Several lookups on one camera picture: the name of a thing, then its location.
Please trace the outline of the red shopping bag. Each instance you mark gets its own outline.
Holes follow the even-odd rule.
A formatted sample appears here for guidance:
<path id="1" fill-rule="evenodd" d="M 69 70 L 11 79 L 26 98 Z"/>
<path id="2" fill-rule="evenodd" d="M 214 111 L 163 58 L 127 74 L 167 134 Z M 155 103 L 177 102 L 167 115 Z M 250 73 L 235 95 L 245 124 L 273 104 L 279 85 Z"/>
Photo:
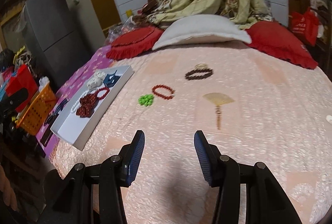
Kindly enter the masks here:
<path id="1" fill-rule="evenodd" d="M 319 31 L 319 19 L 310 7 L 301 14 L 291 12 L 290 31 L 304 44 L 314 47 Z"/>

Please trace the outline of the white cherry print scrunchie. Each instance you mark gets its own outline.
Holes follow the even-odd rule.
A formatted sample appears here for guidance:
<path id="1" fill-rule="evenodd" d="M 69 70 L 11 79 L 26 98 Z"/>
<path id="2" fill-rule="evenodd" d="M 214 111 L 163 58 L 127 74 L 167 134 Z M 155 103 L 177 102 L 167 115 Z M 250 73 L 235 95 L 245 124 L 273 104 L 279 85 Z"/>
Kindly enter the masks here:
<path id="1" fill-rule="evenodd" d="M 106 73 L 103 71 L 95 71 L 93 76 L 87 81 L 87 88 L 89 90 L 93 90 L 99 86 L 101 86 L 101 84 L 103 84 L 103 81 L 106 77 Z"/>

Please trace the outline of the pink embroidered bedspread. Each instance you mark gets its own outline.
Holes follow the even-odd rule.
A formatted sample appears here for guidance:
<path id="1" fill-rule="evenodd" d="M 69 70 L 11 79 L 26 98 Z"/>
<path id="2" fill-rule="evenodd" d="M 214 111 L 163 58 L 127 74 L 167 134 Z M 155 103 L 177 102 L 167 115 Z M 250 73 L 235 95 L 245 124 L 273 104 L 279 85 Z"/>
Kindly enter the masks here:
<path id="1" fill-rule="evenodd" d="M 194 148 L 202 130 L 239 163 L 261 161 L 303 223 L 331 207 L 331 81 L 240 42 L 165 48 L 118 66 L 134 73 L 82 151 L 60 141 L 51 161 L 61 176 L 76 163 L 116 154 L 137 130 L 145 148 L 123 190 L 129 223 L 210 223 L 217 189 Z"/>

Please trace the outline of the dark red polka dot scrunchie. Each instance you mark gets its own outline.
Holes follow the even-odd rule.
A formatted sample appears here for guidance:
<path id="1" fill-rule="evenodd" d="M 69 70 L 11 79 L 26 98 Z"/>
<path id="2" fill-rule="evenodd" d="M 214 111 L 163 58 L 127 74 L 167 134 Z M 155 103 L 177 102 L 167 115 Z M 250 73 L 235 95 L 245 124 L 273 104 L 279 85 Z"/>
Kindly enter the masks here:
<path id="1" fill-rule="evenodd" d="M 96 106 L 98 100 L 97 92 L 93 94 L 87 94 L 79 99 L 80 107 L 75 114 L 80 118 L 90 118 L 93 114 L 93 109 Z"/>

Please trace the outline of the magenta floral blanket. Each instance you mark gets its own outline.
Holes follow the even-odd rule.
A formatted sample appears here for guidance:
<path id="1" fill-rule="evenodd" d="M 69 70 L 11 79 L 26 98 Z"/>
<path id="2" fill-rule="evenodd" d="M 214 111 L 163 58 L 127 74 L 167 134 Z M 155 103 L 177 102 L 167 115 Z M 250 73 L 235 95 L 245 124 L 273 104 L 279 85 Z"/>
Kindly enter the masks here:
<path id="1" fill-rule="evenodd" d="M 90 78 L 90 76 L 98 69 L 105 69 L 112 65 L 112 59 L 108 59 L 106 57 L 106 53 L 110 50 L 110 46 L 103 46 L 99 48 L 91 57 L 91 59 L 85 63 L 82 67 L 80 67 L 56 92 L 56 97 L 58 98 L 58 102 L 53 110 L 50 112 L 53 113 L 57 106 L 63 102 L 64 99 L 68 101 L 75 95 L 75 93 L 79 90 L 79 88 L 84 84 L 86 80 Z M 51 121 L 51 124 L 45 124 L 41 126 L 39 132 L 36 135 L 36 138 L 40 143 L 40 139 L 42 138 L 46 129 L 50 129 L 51 125 L 54 121 Z M 55 150 L 57 144 L 59 142 L 59 138 L 53 134 L 48 145 L 46 147 L 42 147 L 46 157 L 50 158 L 52 152 Z"/>

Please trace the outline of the grey refrigerator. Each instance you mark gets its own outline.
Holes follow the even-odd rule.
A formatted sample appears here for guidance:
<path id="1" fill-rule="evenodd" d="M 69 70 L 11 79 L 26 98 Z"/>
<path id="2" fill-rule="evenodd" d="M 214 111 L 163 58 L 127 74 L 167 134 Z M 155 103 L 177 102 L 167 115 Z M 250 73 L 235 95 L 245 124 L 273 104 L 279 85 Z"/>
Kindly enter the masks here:
<path id="1" fill-rule="evenodd" d="M 37 65 L 60 88 L 89 59 L 66 0 L 27 0 L 22 32 Z"/>

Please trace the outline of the orange plastic basket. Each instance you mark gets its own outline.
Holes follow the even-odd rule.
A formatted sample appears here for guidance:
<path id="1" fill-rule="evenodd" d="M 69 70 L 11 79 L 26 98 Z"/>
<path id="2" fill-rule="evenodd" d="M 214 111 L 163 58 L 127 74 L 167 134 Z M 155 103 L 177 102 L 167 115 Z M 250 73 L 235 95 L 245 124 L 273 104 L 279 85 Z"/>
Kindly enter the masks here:
<path id="1" fill-rule="evenodd" d="M 35 136 L 57 101 L 58 98 L 48 82 L 41 92 L 36 92 L 32 101 L 18 116 L 17 121 L 15 121 L 16 128 L 22 128 L 28 134 Z"/>

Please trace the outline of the red ruffled cushion left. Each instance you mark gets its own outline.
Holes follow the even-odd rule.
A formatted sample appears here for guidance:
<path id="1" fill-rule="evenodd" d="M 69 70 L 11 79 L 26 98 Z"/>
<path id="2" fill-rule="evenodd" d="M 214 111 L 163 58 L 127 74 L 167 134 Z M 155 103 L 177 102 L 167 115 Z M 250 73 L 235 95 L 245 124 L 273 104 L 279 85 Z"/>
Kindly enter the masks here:
<path id="1" fill-rule="evenodd" d="M 111 43 L 106 57 L 117 61 L 136 57 L 151 50 L 163 32 L 157 27 L 147 26 L 124 33 Z"/>

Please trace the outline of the clear plastic bag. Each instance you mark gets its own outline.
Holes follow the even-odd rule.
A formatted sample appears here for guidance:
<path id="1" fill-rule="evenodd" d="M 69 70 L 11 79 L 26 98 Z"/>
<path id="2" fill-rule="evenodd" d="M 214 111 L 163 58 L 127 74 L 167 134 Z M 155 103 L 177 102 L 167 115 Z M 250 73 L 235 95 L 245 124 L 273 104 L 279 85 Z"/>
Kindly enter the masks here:
<path id="1" fill-rule="evenodd" d="M 129 17 L 124 23 L 110 27 L 104 45 L 111 44 L 119 36 L 131 32 L 137 28 L 138 26 L 132 21 L 132 17 Z"/>

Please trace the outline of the blue hair claw clip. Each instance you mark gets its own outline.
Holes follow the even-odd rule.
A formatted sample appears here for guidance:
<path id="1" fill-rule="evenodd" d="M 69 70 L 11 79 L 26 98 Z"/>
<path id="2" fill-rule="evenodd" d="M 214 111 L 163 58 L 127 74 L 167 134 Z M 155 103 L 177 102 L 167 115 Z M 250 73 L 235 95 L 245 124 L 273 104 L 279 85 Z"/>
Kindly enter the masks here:
<path id="1" fill-rule="evenodd" d="M 112 74 L 107 74 L 103 80 L 103 84 L 105 85 L 105 87 L 107 88 L 112 88 L 113 86 L 116 85 L 116 83 L 118 82 L 118 80 L 120 79 L 120 75 L 116 74 L 117 71 L 115 71 Z"/>

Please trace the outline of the red ruffled cushion right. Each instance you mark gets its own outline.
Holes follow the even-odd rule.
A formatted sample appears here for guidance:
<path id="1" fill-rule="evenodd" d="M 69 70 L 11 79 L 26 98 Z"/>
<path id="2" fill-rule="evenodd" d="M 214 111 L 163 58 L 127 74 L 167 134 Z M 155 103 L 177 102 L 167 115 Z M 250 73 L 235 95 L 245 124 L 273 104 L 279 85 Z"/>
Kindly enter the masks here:
<path id="1" fill-rule="evenodd" d="M 304 44 L 278 22 L 259 21 L 246 32 L 251 37 L 251 48 L 305 69 L 318 66 Z"/>

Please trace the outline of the red box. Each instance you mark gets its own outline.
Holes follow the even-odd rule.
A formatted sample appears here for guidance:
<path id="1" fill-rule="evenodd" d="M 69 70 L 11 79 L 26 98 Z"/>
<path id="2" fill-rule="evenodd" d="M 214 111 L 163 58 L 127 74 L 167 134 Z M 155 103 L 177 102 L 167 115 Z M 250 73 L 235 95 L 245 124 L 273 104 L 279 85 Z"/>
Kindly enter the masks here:
<path id="1" fill-rule="evenodd" d="M 12 75 L 9 78 L 9 82 L 6 86 L 5 92 L 8 97 L 11 97 L 22 88 L 25 88 L 27 90 L 28 96 L 25 98 L 24 101 L 19 101 L 20 105 L 18 105 L 15 109 L 18 113 L 24 110 L 26 105 L 30 102 L 30 100 L 38 90 L 38 86 L 29 70 L 29 67 L 25 64 L 21 65 L 18 68 L 16 74 Z"/>

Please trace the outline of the red ruffled cushion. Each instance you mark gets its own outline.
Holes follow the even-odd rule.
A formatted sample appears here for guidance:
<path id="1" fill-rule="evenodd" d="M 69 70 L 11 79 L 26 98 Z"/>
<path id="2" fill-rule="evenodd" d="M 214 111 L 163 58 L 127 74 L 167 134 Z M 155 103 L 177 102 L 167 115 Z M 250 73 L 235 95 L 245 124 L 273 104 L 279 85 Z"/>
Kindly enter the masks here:
<path id="1" fill-rule="evenodd" d="M 259 21 L 246 32 L 251 37 L 251 48 L 305 69 L 318 66 L 304 44 L 278 22 Z"/>
<path id="2" fill-rule="evenodd" d="M 111 43 L 106 57 L 117 61 L 136 57 L 151 50 L 163 32 L 157 27 L 147 26 L 124 33 Z"/>

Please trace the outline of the dark brown wallet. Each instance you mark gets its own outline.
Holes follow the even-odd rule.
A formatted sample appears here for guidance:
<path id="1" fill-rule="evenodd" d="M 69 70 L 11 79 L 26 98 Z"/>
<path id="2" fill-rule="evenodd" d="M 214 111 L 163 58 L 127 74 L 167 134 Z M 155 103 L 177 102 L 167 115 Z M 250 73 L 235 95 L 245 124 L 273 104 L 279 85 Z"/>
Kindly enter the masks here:
<path id="1" fill-rule="evenodd" d="M 40 139 L 41 145 L 43 147 L 46 147 L 52 136 L 53 136 L 53 132 L 49 128 L 46 129 L 46 131 L 44 132 L 42 138 Z"/>

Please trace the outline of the white pillow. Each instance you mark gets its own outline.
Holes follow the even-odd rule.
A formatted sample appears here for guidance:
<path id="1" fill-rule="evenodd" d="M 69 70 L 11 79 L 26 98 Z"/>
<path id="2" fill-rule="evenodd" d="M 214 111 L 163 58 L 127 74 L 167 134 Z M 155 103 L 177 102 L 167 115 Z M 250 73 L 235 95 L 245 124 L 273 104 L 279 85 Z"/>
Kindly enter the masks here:
<path id="1" fill-rule="evenodd" d="M 242 41 L 250 44 L 251 37 L 226 17 L 199 14 L 175 21 L 163 32 L 152 50 L 173 45 L 228 41 Z"/>

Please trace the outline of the white shallow tray box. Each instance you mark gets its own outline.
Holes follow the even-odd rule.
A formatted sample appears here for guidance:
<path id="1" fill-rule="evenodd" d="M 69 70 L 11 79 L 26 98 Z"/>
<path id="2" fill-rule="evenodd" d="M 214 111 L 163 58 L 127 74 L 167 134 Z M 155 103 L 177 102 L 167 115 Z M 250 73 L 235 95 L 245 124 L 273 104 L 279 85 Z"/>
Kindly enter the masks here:
<path id="1" fill-rule="evenodd" d="M 134 71 L 119 66 L 95 71 L 57 117 L 51 131 L 82 151 L 100 119 Z"/>

